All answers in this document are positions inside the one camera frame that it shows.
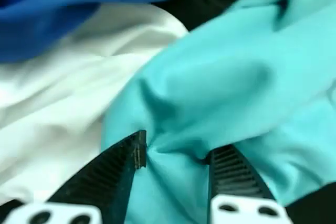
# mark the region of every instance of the white cloth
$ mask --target white cloth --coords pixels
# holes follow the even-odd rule
[[[99,153],[100,118],[125,83],[187,33],[147,4],[103,4],[45,54],[0,66],[0,204],[43,201]]]

